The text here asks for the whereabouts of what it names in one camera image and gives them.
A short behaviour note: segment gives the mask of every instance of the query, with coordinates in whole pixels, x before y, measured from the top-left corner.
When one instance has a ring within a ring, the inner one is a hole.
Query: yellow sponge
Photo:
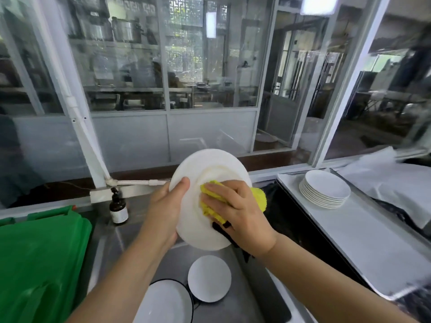
[[[210,181],[211,183],[215,183],[217,185],[222,185],[216,180]],[[204,185],[200,185],[200,191],[204,194],[207,194],[211,197],[214,197],[215,199],[218,199],[219,201],[222,201],[224,203],[227,203],[227,200],[225,200],[222,196],[219,196],[208,189],[205,188]],[[254,198],[256,199],[257,205],[259,206],[260,210],[263,212],[266,210],[266,196],[263,190],[260,190],[259,188],[251,188],[251,192],[253,193]],[[223,219],[218,213],[216,213],[211,207],[206,205],[203,202],[200,202],[200,207],[202,208],[203,215],[205,216],[212,216],[214,217],[218,222],[221,224],[226,223],[226,220]]]

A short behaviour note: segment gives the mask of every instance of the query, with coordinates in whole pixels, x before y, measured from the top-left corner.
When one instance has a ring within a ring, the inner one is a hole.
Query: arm
[[[183,178],[168,192],[155,192],[135,241],[106,278],[98,283],[66,323],[132,322],[165,253],[175,243],[181,200],[190,186]]]
[[[302,302],[319,322],[416,322],[395,305],[364,288],[275,232],[243,182],[207,184],[225,204],[208,195],[201,199],[231,227],[224,228],[244,250],[258,258]]]

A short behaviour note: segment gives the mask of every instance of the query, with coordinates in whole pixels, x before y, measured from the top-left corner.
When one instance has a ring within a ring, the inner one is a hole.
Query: sink basin
[[[141,225],[142,221],[107,229],[98,242],[89,290],[109,272],[133,242]],[[232,285],[222,300],[211,304],[201,303],[198,307],[196,303],[193,323],[285,323],[291,319],[291,313],[268,271],[256,259],[251,258],[245,263],[242,251],[232,245],[219,251],[203,251],[179,239],[164,256],[153,282],[170,278],[186,285],[192,263],[210,254],[220,257],[229,266]]]

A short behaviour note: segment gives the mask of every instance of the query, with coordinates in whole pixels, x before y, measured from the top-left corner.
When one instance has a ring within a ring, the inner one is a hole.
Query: left hand
[[[175,230],[180,215],[181,200],[190,188],[190,179],[183,177],[175,188],[169,191],[169,183],[151,195],[147,217],[142,225],[140,235],[151,238],[163,251],[168,251],[175,240]]]

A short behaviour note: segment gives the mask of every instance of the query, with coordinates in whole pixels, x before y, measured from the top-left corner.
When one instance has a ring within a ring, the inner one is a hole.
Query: right hand
[[[250,187],[240,180],[222,184],[206,183],[205,188],[222,196],[228,204],[206,194],[201,195],[201,200],[231,223],[231,227],[225,228],[216,221],[238,246],[256,258],[265,255],[274,247],[277,233],[259,209]]]

